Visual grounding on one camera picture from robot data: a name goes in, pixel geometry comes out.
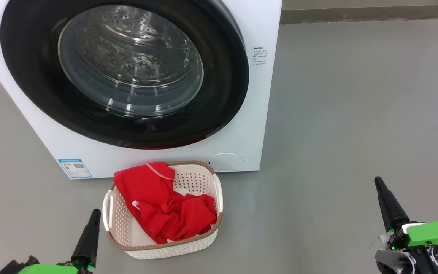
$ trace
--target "red clothing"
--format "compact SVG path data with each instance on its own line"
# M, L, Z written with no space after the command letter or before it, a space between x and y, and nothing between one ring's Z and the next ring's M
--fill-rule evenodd
M164 162L114 174L114 183L143 230L158 244L203 234L217 222L214 198L183 196L173 190L175 170Z

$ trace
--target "white washing machine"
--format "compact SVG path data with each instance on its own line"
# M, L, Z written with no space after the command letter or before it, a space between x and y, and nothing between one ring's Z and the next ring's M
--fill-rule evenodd
M259 170L281 0L0 0L0 82L71 179Z

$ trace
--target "brown basket rim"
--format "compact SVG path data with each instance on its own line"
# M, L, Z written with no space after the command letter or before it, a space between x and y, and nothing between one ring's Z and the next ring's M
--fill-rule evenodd
M207 168L207 170L209 170L209 172L212 175L215 175L216 172L214 172L214 170L206 163L201 162L201 161L174 161L174 162L167 162L166 163L168 166L179 166L179 165L200 165L203 166L205 168ZM113 185L111 185L111 190L113 190L115 188L114 182ZM173 247L173 246L178 246L178 245L183 245L186 243L190 243L193 241L199 241L201 239L207 238L209 236L212 235L212 233L214 233L218 228L219 225L222 222L222 212L219 212L219 214L217 215L217 222L214 224L214 226L212 226L212 228L209 230L209 232L204 233L202 235L197 235L197 236L193 236L192 238L188 238L185 240L180 240L180 241L176 241L176 242L172 242L172 243L166 243L166 244L155 244L155 245L146 245L146 246L124 246L120 243L118 243L114 237L113 234L111 233L111 231L106 231L106 234L108 236L109 241L116 247L119 248L121 250L124 251L144 251L144 250L152 250L152 249L160 249L160 248L167 248L167 247Z

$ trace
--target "round black door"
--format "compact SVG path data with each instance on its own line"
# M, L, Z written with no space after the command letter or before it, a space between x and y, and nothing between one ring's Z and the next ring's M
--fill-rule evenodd
M9 0L0 35L35 105L112 145L198 142L229 123L248 88L240 35L209 0Z

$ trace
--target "plastic basket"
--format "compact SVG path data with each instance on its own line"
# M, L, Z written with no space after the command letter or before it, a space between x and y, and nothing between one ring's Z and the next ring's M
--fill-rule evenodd
M166 244L157 244L141 228L125 204L123 196L113 184L104 196L103 222L111 243L137 259L157 259L184 255L207 248L214 242L222 220L221 182L214 170L199 161L167 163L175 170L174 188L204 193L216 201L217 222L209 232Z

